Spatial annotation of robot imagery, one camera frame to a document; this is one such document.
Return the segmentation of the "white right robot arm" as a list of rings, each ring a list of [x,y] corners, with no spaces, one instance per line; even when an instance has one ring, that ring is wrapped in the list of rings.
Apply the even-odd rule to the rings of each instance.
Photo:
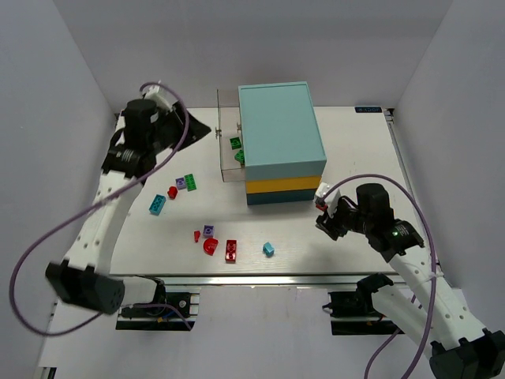
[[[409,300],[383,273],[357,282],[347,305],[328,305],[335,317],[345,312],[379,313],[389,318],[428,359],[437,378],[494,378],[504,367],[504,333],[492,332],[459,300],[415,227],[395,217],[388,192],[379,183],[363,184],[351,201],[321,183],[315,204],[316,226],[332,240],[353,232],[402,277]]]

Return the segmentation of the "small green lego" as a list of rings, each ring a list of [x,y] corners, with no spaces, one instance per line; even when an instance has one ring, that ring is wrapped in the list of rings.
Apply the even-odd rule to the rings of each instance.
[[[245,164],[245,154],[243,150],[239,150],[235,153],[234,159],[239,162],[241,165]]]

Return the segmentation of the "cyan rectangular lego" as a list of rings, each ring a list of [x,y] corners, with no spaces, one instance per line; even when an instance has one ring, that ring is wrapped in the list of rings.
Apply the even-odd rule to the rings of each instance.
[[[165,203],[166,197],[160,194],[156,194],[149,207],[149,212],[154,216],[158,216],[163,210]]]

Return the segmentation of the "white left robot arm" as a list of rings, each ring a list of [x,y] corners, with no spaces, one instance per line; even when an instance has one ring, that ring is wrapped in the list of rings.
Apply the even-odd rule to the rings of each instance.
[[[160,280],[110,276],[114,247],[133,202],[166,149],[187,148],[211,128],[185,114],[180,103],[171,110],[151,99],[134,99],[121,112],[102,164],[95,203],[76,241],[61,263],[50,263],[45,276],[59,299],[87,310],[113,314],[123,305],[159,302]]]

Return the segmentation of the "green lego plate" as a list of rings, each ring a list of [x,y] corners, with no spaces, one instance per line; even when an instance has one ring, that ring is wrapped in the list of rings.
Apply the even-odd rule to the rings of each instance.
[[[194,191],[197,189],[196,185],[196,180],[194,178],[193,174],[187,174],[184,176],[185,184],[186,184],[186,189],[190,191]]]

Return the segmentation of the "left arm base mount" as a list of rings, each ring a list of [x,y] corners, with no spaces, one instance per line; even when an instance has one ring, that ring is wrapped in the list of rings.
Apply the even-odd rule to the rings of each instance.
[[[124,302],[118,311],[118,331],[190,332],[195,325],[200,293],[191,287],[167,286],[161,278],[138,276],[155,283],[148,306]]]

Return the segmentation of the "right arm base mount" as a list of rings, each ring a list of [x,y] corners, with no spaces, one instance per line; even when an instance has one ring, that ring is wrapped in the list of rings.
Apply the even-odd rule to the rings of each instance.
[[[372,294],[394,282],[376,273],[357,282],[354,291],[332,291],[322,310],[331,317],[333,336],[389,336],[403,331],[372,305]]]

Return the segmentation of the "small cyan lego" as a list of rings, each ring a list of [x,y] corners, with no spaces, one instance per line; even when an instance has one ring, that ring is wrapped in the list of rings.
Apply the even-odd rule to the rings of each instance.
[[[263,245],[263,253],[266,257],[272,257],[275,253],[275,248],[270,242],[266,242]]]

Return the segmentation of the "transparent drawer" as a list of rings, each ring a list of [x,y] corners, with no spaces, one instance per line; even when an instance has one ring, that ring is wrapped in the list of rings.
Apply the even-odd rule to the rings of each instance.
[[[235,159],[235,155],[243,149],[233,148],[232,140],[241,138],[241,116],[238,90],[218,88],[216,91],[218,126],[215,137],[219,141],[219,160],[224,182],[243,182],[245,180],[245,165]]]

